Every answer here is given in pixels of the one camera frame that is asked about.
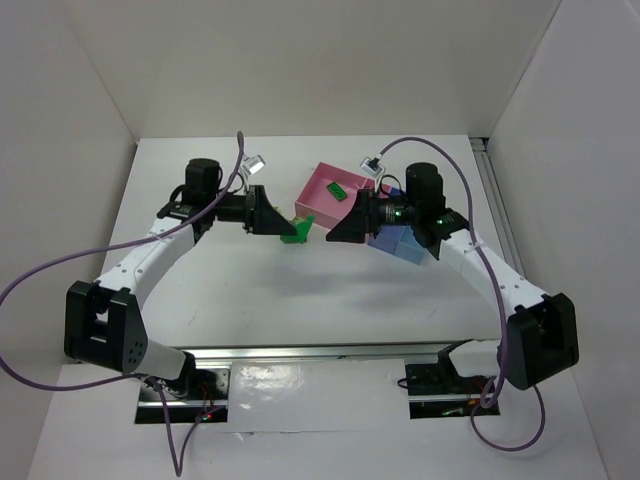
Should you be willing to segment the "green stepped lego assembly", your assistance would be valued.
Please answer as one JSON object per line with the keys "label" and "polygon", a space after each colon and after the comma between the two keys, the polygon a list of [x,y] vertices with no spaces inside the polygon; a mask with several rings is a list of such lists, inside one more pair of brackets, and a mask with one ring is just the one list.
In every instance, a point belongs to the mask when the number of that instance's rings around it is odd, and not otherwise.
{"label": "green stepped lego assembly", "polygon": [[292,235],[281,235],[280,240],[284,244],[304,244],[307,241],[309,231],[314,223],[313,215],[295,216],[290,223],[295,227],[295,233]]}

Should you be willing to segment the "green 2x4 lego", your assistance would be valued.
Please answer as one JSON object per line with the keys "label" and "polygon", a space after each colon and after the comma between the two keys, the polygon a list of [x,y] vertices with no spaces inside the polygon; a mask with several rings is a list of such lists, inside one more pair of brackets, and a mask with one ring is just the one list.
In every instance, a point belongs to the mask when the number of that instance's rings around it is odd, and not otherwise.
{"label": "green 2x4 lego", "polygon": [[329,183],[326,188],[338,202],[342,202],[348,198],[347,192],[336,182]]}

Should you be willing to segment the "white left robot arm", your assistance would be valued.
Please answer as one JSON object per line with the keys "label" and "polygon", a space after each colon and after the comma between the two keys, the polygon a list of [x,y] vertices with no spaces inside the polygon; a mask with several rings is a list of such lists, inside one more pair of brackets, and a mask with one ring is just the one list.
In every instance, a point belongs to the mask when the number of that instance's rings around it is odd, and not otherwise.
{"label": "white left robot arm", "polygon": [[160,209],[143,244],[92,282],[75,282],[66,295],[64,353],[124,375],[160,380],[185,397],[201,378],[193,354],[149,339],[142,308],[164,275],[215,221],[239,223],[253,235],[293,235],[295,226],[269,202],[261,185],[232,193],[221,184],[218,161],[196,158],[185,181]]}

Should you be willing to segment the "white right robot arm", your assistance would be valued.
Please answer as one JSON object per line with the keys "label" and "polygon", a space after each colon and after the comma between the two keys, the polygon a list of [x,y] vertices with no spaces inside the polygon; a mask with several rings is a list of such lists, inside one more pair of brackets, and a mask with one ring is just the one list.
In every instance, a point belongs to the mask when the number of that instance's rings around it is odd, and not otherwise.
{"label": "white right robot arm", "polygon": [[458,272],[498,313],[498,361],[512,386],[527,390],[576,365],[576,312],[569,297],[528,282],[486,246],[468,219],[447,207],[435,165],[414,163],[405,177],[406,190],[396,196],[358,190],[327,241],[362,244],[385,226],[407,226],[421,247]]}

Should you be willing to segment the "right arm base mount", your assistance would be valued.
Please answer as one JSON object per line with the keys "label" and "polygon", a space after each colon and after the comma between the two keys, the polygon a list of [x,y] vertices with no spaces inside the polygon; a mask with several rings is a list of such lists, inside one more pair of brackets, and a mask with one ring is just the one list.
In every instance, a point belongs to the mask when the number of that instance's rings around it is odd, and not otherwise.
{"label": "right arm base mount", "polygon": [[488,378],[461,376],[451,360],[451,353],[467,343],[469,340],[445,347],[434,362],[405,366],[405,376],[396,384],[408,393],[412,420],[469,417],[479,405]]}

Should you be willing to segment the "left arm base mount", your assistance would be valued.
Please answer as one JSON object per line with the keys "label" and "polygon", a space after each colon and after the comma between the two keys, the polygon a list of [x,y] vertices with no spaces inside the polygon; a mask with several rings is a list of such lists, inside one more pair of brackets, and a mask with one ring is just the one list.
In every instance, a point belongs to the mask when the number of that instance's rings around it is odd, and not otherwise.
{"label": "left arm base mount", "polygon": [[[176,395],[163,387],[169,420],[172,424],[193,424],[198,417],[202,422],[226,423],[231,377],[229,364],[198,366],[196,379],[186,394]],[[139,390],[134,423],[156,425],[165,422],[160,394],[149,382]]]}

